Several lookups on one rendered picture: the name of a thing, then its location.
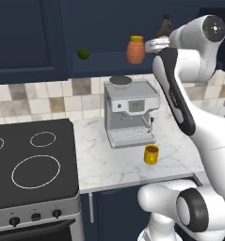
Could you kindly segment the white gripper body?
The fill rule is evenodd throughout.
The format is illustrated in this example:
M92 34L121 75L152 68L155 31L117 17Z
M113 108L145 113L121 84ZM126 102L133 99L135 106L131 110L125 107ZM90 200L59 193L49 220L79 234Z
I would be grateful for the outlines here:
M158 53L162 49L169 46L169 38L166 36L159 37L157 39L148 40L145 42L146 53Z

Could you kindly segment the brown syrup bottle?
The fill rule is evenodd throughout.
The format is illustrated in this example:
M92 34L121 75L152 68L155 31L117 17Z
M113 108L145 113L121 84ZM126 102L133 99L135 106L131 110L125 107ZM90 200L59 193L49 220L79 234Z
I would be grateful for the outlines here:
M169 20L169 15L165 14L163 17L163 22L162 22L159 30L156 32L155 36L157 38L168 37L171 32L172 32L172 23Z

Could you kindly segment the orange honey bottle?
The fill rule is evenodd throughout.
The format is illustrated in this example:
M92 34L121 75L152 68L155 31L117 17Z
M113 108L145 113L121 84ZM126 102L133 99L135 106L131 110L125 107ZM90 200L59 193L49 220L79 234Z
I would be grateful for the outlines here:
M141 64L145 56L145 45L142 36L132 36L127 45L127 61L130 64Z

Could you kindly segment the dark blue open cabinet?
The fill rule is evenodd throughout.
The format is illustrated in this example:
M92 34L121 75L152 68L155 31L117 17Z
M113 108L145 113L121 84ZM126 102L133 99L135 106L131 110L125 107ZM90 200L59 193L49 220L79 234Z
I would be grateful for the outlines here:
M174 29L207 14L225 23L225 0L60 0L60 7L70 78L150 73L153 56L130 64L127 44L132 36L153 39L165 14ZM88 50L88 59L77 56L80 48ZM217 68L225 72L225 40Z

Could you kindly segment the yellow mug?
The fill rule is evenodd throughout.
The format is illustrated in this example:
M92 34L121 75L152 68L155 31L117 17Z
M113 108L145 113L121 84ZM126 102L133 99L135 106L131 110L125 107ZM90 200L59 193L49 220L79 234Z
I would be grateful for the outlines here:
M159 148L157 145L152 143L146 145L144 150L144 162L150 166L155 165L157 163L158 154Z

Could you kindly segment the dark blue cabinet door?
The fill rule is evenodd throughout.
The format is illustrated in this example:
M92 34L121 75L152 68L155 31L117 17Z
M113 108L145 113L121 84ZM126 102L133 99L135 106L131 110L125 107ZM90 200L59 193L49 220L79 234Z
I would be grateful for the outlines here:
M60 0L0 0L0 85L66 78Z

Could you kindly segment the silver coffee machine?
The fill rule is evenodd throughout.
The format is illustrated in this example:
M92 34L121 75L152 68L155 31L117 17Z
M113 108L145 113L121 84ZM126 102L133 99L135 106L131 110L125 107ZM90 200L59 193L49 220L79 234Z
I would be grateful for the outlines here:
M104 82L104 128L113 149L154 143L150 113L160 97L146 79L112 76Z

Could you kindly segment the green lime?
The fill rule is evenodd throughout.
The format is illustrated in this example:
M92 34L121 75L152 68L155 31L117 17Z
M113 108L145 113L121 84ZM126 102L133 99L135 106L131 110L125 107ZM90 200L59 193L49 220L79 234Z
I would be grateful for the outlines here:
M89 57L89 52L86 48L80 48L77 51L77 56L82 60L86 60Z

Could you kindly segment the black hob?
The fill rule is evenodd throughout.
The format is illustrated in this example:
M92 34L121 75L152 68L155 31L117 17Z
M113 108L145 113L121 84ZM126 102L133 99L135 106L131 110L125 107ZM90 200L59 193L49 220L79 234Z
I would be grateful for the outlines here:
M0 125L0 209L71 198L78 189L69 120Z

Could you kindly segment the dark blue base cupboard door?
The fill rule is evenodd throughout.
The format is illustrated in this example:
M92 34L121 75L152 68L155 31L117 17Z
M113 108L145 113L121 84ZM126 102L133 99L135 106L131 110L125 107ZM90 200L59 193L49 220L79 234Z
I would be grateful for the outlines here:
M137 201L142 186L80 191L85 241L137 241L151 215ZM88 193L93 194L94 223L90 223Z

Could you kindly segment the silver oven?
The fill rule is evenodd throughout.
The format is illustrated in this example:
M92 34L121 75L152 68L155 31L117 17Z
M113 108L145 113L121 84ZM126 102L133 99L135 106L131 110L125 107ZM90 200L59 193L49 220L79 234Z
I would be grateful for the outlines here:
M80 193L72 198L0 209L0 241L16 241L69 229L85 241Z

